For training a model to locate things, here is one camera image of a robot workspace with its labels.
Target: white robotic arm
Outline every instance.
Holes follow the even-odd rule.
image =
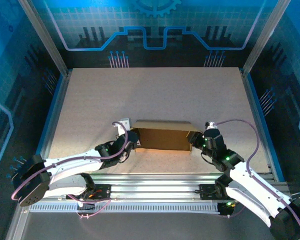
[[[292,200],[253,171],[249,167],[251,157],[245,162],[228,149],[214,122],[206,123],[204,133],[188,135],[188,141],[202,150],[202,155],[209,156],[211,164],[223,172],[215,181],[217,196],[230,197],[243,204],[270,228],[275,239],[300,238],[300,199]]]
[[[28,159],[11,178],[15,191],[11,198],[21,207],[32,205],[43,198],[60,195],[74,195],[83,198],[94,195],[96,188],[86,172],[114,166],[124,162],[137,146],[138,135],[127,131],[120,122],[114,122],[123,129],[117,140],[100,144],[87,152],[62,158],[42,159],[34,155]]]

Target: cardboard box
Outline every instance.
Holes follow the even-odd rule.
[[[191,144],[187,136],[198,130],[187,121],[149,121],[138,120],[132,125],[132,131],[139,135],[141,146],[136,148],[140,152],[175,152],[190,153]]]

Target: glass panel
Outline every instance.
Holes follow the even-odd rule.
[[[5,238],[16,203],[11,176],[36,152],[52,94],[48,74],[59,72],[16,0],[0,0],[0,239]]]
[[[289,4],[251,77],[283,176],[300,192],[300,0]]]
[[[104,68],[242,67],[277,1],[33,2],[69,68]]]

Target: purple cable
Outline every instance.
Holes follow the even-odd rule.
[[[75,201],[78,201],[80,203],[83,203],[83,204],[95,204],[95,203],[100,203],[102,201],[108,200],[108,202],[101,209],[99,209],[98,211],[96,211],[96,212],[94,212],[92,214],[84,216],[83,214],[80,215],[78,212],[76,212],[76,214],[78,214],[81,218],[86,218],[86,219],[97,215],[98,213],[100,213],[103,209],[105,209],[111,203],[111,198],[103,198],[103,199],[93,200],[93,201],[83,201],[83,200],[80,200],[80,199],[76,198],[73,195],[69,194],[68,196],[69,196],[69,198],[71,198],[71,199],[73,199]]]
[[[299,227],[300,227],[300,219],[298,217],[298,215],[295,213],[295,211],[285,202],[281,199],[281,197],[276,194],[274,191],[272,191],[267,185],[265,185],[263,182],[261,182],[258,178],[256,178],[256,176],[251,175],[251,170],[250,170],[250,161],[253,158],[254,155],[256,155],[258,149],[259,149],[259,145],[260,145],[260,140],[259,140],[259,135],[258,135],[258,131],[255,128],[255,126],[253,126],[250,122],[246,121],[246,120],[242,120],[242,119],[230,119],[230,120],[226,120],[226,121],[221,121],[218,122],[217,125],[221,125],[221,124],[225,124],[228,122],[234,122],[234,121],[239,121],[239,122],[243,122],[248,124],[254,131],[255,135],[256,135],[256,139],[257,139],[257,143],[256,143],[256,148],[254,150],[254,152],[251,154],[251,156],[247,159],[246,161],[246,170],[249,173],[250,177],[253,178],[253,180],[255,180],[258,184],[260,184],[264,189],[266,189],[270,194],[272,194],[277,200],[280,201],[280,203],[282,203],[293,215],[293,217],[295,218],[296,222],[298,223]]]
[[[124,139],[124,143],[123,143],[123,146],[122,148],[120,149],[120,151],[118,151],[117,153],[111,155],[111,156],[86,156],[85,158],[86,159],[94,159],[94,160],[105,160],[105,159],[112,159],[114,157],[117,157],[119,156],[124,150],[125,150],[125,147],[128,143],[128,132],[125,128],[125,126],[121,123],[121,122],[118,122],[118,121],[114,121],[112,123],[112,125],[115,125],[115,124],[118,124],[120,125],[123,130],[124,130],[124,136],[125,136],[125,139]],[[57,162],[57,163],[53,163],[51,164],[50,166],[47,166],[45,168],[42,168],[40,169],[39,171],[35,172],[34,174],[32,174],[30,177],[28,177],[23,183],[21,183],[17,188],[16,190],[14,190],[14,192],[12,193],[11,195],[11,199],[14,200],[14,201],[17,201],[19,200],[18,198],[15,198],[16,195],[18,194],[18,192],[27,184],[29,183],[32,179],[34,179],[37,175],[43,173],[44,171],[47,171],[49,169],[52,169],[52,168],[55,168],[57,165],[61,165],[61,164],[64,164],[64,163],[67,163],[67,162],[70,162],[70,161],[74,161],[74,160],[80,160],[80,159],[83,159],[82,156],[76,156],[76,157],[70,157],[70,158],[67,158],[65,160],[62,160],[60,162]]]
[[[87,214],[86,216],[84,216],[83,214],[79,214],[78,212],[76,212],[76,214],[78,214],[81,218],[85,218],[88,219],[90,217],[93,217],[95,215],[97,215],[98,213],[100,213],[103,209],[105,209],[109,204],[111,203],[111,199],[102,207],[100,208],[98,211],[91,213],[91,214]]]

